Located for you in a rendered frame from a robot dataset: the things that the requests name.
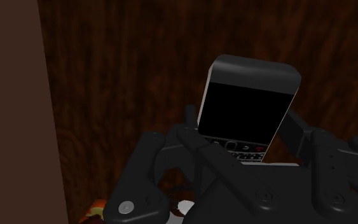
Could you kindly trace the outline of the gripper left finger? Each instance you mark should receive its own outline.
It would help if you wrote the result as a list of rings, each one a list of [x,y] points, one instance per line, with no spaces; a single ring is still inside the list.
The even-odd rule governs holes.
[[[224,148],[198,133],[193,105],[185,107],[185,124],[174,133],[180,143],[171,147],[165,146],[163,134],[143,133],[107,200],[104,224],[167,224],[169,199],[158,188],[157,175],[169,168],[169,158],[193,182],[197,197],[217,181],[253,216],[269,218],[277,213],[277,194]]]

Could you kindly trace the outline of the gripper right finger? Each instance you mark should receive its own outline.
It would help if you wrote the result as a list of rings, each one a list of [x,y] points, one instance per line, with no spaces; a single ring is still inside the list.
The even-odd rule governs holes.
[[[345,142],[291,109],[278,135],[311,170],[314,209],[325,218],[358,218],[358,136]]]

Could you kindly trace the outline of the black phone with keypad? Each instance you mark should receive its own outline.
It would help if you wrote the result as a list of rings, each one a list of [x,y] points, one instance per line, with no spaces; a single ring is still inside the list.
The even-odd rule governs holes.
[[[288,64],[218,56],[198,114],[198,132],[241,162],[261,162],[301,83]]]

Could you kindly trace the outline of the white small thing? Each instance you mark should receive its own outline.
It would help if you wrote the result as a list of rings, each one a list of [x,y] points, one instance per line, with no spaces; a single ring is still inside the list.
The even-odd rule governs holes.
[[[184,217],[195,203],[190,200],[174,201],[170,208],[170,216],[166,224],[182,224]]]

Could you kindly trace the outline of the orange red round thing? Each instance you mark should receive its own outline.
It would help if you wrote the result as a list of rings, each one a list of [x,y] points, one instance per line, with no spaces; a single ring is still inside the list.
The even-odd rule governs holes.
[[[79,220],[78,224],[85,224],[93,218],[96,218],[96,221],[99,221],[99,224],[104,224],[103,210],[106,203],[106,199],[97,199],[93,201],[85,215]]]

